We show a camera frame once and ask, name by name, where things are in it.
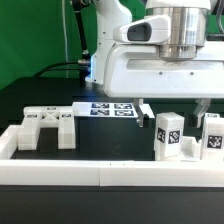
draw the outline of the white plastic piece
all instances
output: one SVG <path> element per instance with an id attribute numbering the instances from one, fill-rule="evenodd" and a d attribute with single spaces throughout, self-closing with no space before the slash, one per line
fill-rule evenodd
<path id="1" fill-rule="evenodd" d="M 224 118 L 219 115 L 205 114 L 201 159 L 206 161 L 223 161 L 224 159 Z"/>
<path id="2" fill-rule="evenodd" d="M 146 8 L 203 8 L 211 9 L 210 0 L 148 0 Z"/>
<path id="3" fill-rule="evenodd" d="M 223 175 L 223 163 L 101 164 L 100 186 L 222 187 Z"/>
<path id="4" fill-rule="evenodd" d="M 41 113 L 27 113 L 18 132 L 19 150 L 36 150 L 40 134 Z"/>
<path id="5" fill-rule="evenodd" d="M 181 143 L 182 161 L 199 161 L 201 154 L 201 144 L 197 143 L 195 137 L 182 137 Z"/>
<path id="6" fill-rule="evenodd" d="M 0 137 L 0 160 L 10 159 L 17 149 L 19 125 L 10 125 Z"/>
<path id="7" fill-rule="evenodd" d="M 128 39 L 128 30 L 130 27 L 149 24 L 151 30 L 151 37 L 148 41 L 130 41 Z M 169 16 L 147 16 L 142 20 L 118 27 L 114 30 L 114 40 L 121 43 L 135 43 L 135 44 L 161 44 L 167 41 L 171 35 L 171 20 Z"/>
<path id="8" fill-rule="evenodd" d="M 58 126 L 58 149 L 75 149 L 75 121 L 73 113 L 61 113 Z"/>
<path id="9" fill-rule="evenodd" d="M 175 113 L 157 114 L 154 142 L 156 160 L 180 160 L 183 128 L 184 117 Z"/>
<path id="10" fill-rule="evenodd" d="M 222 42 L 209 41 L 194 60 L 164 61 L 156 46 L 118 45 L 107 59 L 104 91 L 110 97 L 223 98 L 222 52 Z"/>
<path id="11" fill-rule="evenodd" d="M 2 160 L 0 185 L 99 186 L 98 161 Z"/>
<path id="12" fill-rule="evenodd" d="M 72 105 L 77 117 L 137 118 L 132 103 L 74 102 Z"/>

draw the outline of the black table surface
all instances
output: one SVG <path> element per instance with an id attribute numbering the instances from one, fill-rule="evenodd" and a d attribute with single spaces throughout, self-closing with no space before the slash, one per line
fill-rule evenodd
<path id="1" fill-rule="evenodd" d="M 21 124 L 26 106 L 71 106 L 74 101 L 124 99 L 81 88 L 76 79 L 18 79 L 0 91 L 0 131 Z M 196 106 L 192 100 L 148 101 L 155 114 L 175 111 L 187 117 Z M 222 101 L 215 101 L 211 112 L 222 114 L 223 108 Z M 154 126 L 150 121 L 149 133 Z M 200 129 L 185 127 L 186 135 L 200 137 L 200 133 Z M 223 188 L 0 186 L 0 223 L 4 224 L 219 224 L 223 223 L 223 208 Z"/>

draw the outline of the white block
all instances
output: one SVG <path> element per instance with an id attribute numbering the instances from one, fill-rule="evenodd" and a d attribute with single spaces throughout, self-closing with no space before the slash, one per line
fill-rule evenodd
<path id="1" fill-rule="evenodd" d="M 195 137 L 183 136 L 181 153 L 184 161 L 198 161 L 201 154 L 201 144 L 197 143 Z"/>
<path id="2" fill-rule="evenodd" d="M 58 148 L 75 149 L 75 121 L 73 113 L 61 113 L 58 126 Z"/>
<path id="3" fill-rule="evenodd" d="M 178 158 L 183 128 L 184 117 L 175 113 L 157 114 L 154 142 L 156 160 L 167 160 L 168 157 L 176 157 L 175 160 Z"/>
<path id="4" fill-rule="evenodd" d="M 27 113 L 18 132 L 19 150 L 36 150 L 40 134 L 41 113 Z"/>
<path id="5" fill-rule="evenodd" d="M 19 126 L 11 125 L 0 137 L 0 159 L 10 159 L 17 149 Z"/>
<path id="6" fill-rule="evenodd" d="M 224 158 L 224 118 L 205 116 L 201 159 L 223 161 Z"/>

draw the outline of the white foam block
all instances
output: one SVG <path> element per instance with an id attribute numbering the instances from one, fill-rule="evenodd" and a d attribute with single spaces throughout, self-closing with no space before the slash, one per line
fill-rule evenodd
<path id="1" fill-rule="evenodd" d="M 179 157 L 183 128 L 184 117 L 175 113 L 157 114 L 154 142 L 156 160 L 167 160 L 169 157 Z"/>
<path id="2" fill-rule="evenodd" d="M 75 121 L 73 113 L 61 113 L 59 116 L 58 148 L 76 148 Z"/>
<path id="3" fill-rule="evenodd" d="M 36 150 L 40 134 L 41 113 L 27 113 L 18 132 L 19 150 Z"/>
<path id="4" fill-rule="evenodd" d="M 9 126 L 0 137 L 0 159 L 10 159 L 17 149 L 18 125 Z"/>

